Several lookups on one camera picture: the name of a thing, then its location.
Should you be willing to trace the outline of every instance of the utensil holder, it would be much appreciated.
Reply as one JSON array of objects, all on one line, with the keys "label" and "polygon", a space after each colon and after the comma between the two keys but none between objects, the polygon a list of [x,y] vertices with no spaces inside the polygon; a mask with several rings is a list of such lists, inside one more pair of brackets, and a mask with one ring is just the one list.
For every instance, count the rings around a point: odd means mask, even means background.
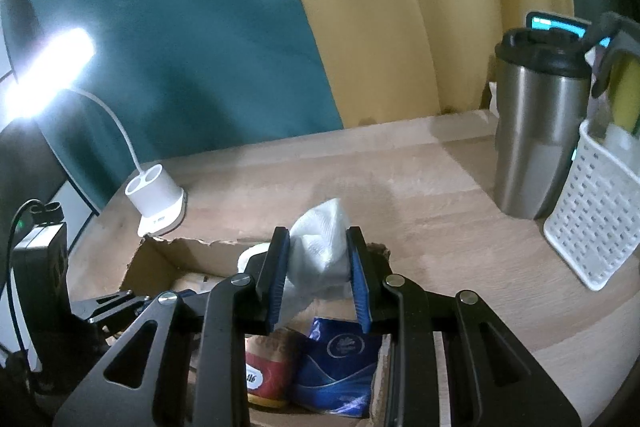
[{"label": "utensil holder", "polygon": [[591,290],[606,285],[640,243],[640,178],[589,135],[580,141],[569,177],[543,230]]}]

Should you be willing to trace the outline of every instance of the wooden tabletop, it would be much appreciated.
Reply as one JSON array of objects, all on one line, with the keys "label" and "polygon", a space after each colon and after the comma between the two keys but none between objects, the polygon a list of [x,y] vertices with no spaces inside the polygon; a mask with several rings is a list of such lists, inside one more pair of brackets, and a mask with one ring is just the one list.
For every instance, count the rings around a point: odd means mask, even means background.
[{"label": "wooden tabletop", "polygon": [[[600,292],[585,288],[540,225],[492,201],[495,118],[473,111],[278,140],[163,161],[187,190],[167,237],[271,237],[307,209],[341,198],[392,269],[423,288],[477,291],[567,395],[588,425],[640,351],[640,274],[631,256]],[[115,291],[139,244],[124,188],[71,257],[72,299]]]}]

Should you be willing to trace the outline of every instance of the stainless steel tumbler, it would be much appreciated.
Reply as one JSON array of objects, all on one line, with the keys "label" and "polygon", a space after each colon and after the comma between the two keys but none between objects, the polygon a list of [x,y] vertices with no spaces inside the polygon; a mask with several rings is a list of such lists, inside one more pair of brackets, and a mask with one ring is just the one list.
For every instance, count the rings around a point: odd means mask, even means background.
[{"label": "stainless steel tumbler", "polygon": [[518,28],[495,47],[494,200],[509,216],[551,213],[569,173],[591,87],[577,40],[569,31]]}]

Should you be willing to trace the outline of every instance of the white lamp cord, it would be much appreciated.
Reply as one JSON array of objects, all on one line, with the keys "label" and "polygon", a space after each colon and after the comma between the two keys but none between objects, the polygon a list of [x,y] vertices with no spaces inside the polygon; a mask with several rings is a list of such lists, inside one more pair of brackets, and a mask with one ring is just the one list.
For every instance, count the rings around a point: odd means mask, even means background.
[{"label": "white lamp cord", "polygon": [[95,103],[97,103],[101,108],[103,108],[107,112],[107,114],[113,119],[113,121],[118,126],[118,129],[120,130],[120,132],[124,136],[124,141],[127,142],[127,147],[129,148],[129,152],[131,154],[131,158],[133,160],[133,163],[136,166],[136,169],[138,169],[138,172],[140,174],[142,174],[144,171],[143,171],[142,167],[140,166],[140,162],[138,161],[138,156],[136,156],[136,152],[133,150],[133,144],[131,143],[131,140],[129,139],[129,135],[127,134],[127,131],[124,130],[124,127],[122,126],[122,123],[120,122],[120,120],[118,120],[118,117],[109,108],[109,106],[106,105],[102,100],[100,100],[100,98],[98,98],[97,96],[95,96],[94,94],[92,94],[92,93],[90,93],[88,91],[85,91],[84,89],[80,89],[79,87],[73,87],[73,86],[67,87],[67,89],[69,91],[73,91],[73,92],[76,92],[78,94],[81,94],[82,96],[87,97],[89,100],[93,100]]}]

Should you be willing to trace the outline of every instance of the torn cardboard edge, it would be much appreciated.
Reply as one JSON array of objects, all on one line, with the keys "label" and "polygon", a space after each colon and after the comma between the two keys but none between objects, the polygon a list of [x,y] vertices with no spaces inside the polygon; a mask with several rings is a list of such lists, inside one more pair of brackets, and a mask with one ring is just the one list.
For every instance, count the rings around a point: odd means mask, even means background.
[{"label": "torn cardboard edge", "polygon": [[[217,282],[238,272],[238,258],[249,247],[268,243],[270,238],[212,241],[179,237],[163,239],[144,237],[134,252],[120,284],[121,290],[132,290],[136,295],[155,296],[168,289],[192,289],[197,293],[209,291]],[[384,255],[384,245],[367,245],[372,251]],[[287,325],[308,335],[314,317],[355,321],[353,299],[314,302],[300,312]],[[378,427],[384,424],[390,339],[383,339],[378,354],[378,368],[372,383],[369,405],[370,418],[357,419],[332,414],[318,414],[290,405],[281,410],[250,408],[251,423],[257,427]]]}]

